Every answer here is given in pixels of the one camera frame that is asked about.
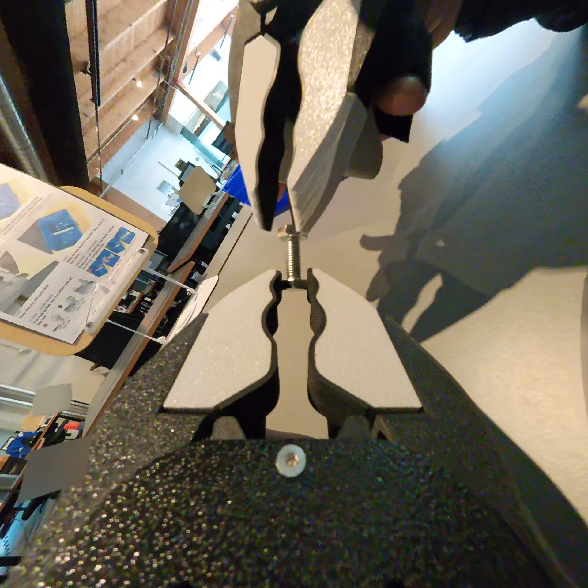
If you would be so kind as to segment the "large blue plastic bin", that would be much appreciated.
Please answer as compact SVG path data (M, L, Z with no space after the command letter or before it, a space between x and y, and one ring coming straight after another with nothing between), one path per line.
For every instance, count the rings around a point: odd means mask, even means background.
M241 166L237 165L232 174L230 175L229 179L224 183L222 187L222 191L231 195L233 198L238 200L244 205L250 205L249 197L247 195L247 190L245 186L245 181L243 178L243 173L241 170ZM280 214L285 213L285 211L289 210L289 195L288 190L286 187L283 187L281 195L278 197L275 209L275 217Z

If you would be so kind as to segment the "person's right hand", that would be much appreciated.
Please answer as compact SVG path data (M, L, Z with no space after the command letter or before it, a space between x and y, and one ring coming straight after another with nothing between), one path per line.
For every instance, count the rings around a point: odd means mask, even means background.
M432 55L457 24L463 1L380 1L362 8L373 33L353 88L376 116L382 139L408 142L431 85Z

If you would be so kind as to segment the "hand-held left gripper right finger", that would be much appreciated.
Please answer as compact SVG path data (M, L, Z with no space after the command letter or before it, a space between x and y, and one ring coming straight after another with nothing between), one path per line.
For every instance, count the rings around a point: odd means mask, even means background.
M377 310L356 291L320 269L307 271L313 336L307 391L332 425L352 416L373 423L379 414L423 408Z

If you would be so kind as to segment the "small orange object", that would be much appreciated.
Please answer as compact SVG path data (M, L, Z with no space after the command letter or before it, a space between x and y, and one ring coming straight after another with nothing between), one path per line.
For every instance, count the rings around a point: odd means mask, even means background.
M54 441L61 443L66 440L80 439L84 435L85 421L66 420L55 432Z

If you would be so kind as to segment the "white base document stand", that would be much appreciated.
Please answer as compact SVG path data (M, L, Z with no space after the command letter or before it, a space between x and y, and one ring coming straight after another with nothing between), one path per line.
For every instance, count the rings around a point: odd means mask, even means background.
M142 271L158 235L77 187L1 165L1 343L74 355L96 338Z

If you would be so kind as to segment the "person's right forearm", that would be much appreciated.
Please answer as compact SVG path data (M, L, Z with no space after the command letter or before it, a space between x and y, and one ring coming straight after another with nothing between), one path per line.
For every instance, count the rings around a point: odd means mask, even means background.
M531 19L548 31L571 32L587 24L587 1L463 1L453 31L471 42Z

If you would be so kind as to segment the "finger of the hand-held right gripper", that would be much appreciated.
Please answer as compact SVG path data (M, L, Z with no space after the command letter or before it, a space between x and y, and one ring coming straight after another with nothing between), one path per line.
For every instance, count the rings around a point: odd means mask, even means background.
M259 227L272 228L293 159L304 4L239 1L229 56L236 154Z
M311 231L345 179L345 96L356 94L353 85L373 38L360 22L364 5L370 2L323 1L301 36L301 103L287 176L293 223L300 232Z

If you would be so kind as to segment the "metal bolt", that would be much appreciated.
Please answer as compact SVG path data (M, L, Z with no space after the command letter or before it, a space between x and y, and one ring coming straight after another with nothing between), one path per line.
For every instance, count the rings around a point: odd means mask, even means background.
M302 280L302 264L300 253L300 239L285 241L288 248L286 257L286 279L294 287Z

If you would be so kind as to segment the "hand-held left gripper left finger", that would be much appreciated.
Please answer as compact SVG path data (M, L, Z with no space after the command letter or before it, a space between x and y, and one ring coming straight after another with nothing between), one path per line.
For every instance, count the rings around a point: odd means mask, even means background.
M206 314L162 404L165 413L233 416L265 425L279 399L277 306L282 273L270 269Z

